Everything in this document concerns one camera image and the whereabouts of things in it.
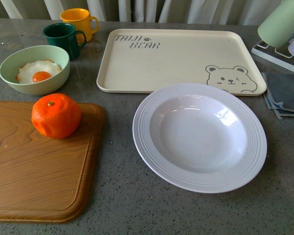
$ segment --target curtain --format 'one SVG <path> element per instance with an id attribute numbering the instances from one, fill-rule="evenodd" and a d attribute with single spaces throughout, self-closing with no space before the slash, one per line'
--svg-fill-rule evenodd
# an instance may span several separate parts
<path id="1" fill-rule="evenodd" d="M 282 0 L 0 0 L 0 18 L 59 20 L 69 8 L 99 21 L 260 25 Z"/>

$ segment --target fried egg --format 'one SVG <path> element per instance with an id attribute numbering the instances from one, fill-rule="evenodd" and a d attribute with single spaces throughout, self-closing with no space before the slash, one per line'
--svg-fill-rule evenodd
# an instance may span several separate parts
<path id="1" fill-rule="evenodd" d="M 51 60 L 38 60 L 20 67 L 15 77 L 21 84 L 35 83 L 55 76 L 61 68 Z"/>

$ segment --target plastic tray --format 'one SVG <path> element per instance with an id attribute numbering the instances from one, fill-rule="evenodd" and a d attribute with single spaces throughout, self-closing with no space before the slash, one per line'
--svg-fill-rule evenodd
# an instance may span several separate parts
<path id="1" fill-rule="evenodd" d="M 97 85 L 110 93 L 151 93 L 185 82 L 234 95 L 267 86 L 241 37 L 228 31 L 117 29 L 110 33 Z"/>

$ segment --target white plate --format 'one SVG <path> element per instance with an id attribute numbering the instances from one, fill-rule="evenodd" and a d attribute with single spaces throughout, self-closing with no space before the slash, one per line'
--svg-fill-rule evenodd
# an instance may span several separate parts
<path id="1" fill-rule="evenodd" d="M 157 175 L 203 193 L 244 186 L 267 154 L 255 114 L 228 92 L 198 83 L 170 85 L 147 96 L 134 116 L 133 138 Z"/>

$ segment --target egg yolk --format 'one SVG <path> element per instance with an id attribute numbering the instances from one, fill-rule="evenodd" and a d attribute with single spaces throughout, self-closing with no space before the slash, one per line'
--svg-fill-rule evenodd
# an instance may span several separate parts
<path id="1" fill-rule="evenodd" d="M 46 80 L 47 78 L 50 78 L 51 74 L 45 71 L 39 71 L 35 73 L 32 77 L 33 82 L 40 82 L 43 80 Z"/>

